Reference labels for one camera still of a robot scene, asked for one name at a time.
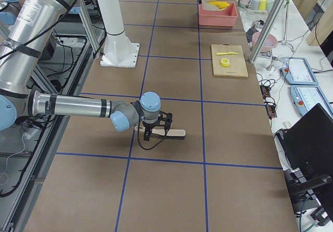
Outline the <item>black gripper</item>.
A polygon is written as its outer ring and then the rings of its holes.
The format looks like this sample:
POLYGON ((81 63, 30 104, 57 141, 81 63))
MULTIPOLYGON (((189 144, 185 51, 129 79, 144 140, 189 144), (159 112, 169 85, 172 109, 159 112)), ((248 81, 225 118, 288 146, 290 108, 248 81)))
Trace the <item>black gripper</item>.
POLYGON ((154 127, 164 128, 164 136, 168 135, 171 128, 173 114, 168 112, 159 111, 157 116, 152 119, 144 119, 142 124, 144 125, 144 141, 150 141, 152 129, 154 127))

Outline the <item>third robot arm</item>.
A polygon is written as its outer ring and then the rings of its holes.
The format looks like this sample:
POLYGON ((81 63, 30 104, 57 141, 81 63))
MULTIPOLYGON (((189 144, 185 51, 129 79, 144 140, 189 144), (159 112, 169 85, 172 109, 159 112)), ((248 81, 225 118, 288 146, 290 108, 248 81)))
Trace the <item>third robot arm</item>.
POLYGON ((20 13, 18 0, 1 0, 1 21, 5 25, 13 25, 20 13))

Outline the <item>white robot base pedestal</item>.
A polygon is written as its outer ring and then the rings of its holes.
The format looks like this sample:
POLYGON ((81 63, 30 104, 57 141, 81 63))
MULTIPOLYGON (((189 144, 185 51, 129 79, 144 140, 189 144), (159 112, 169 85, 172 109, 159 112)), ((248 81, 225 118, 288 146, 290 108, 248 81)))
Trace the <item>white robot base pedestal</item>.
POLYGON ((119 0, 97 0, 106 30, 102 67, 134 68, 140 45, 125 34, 119 0))

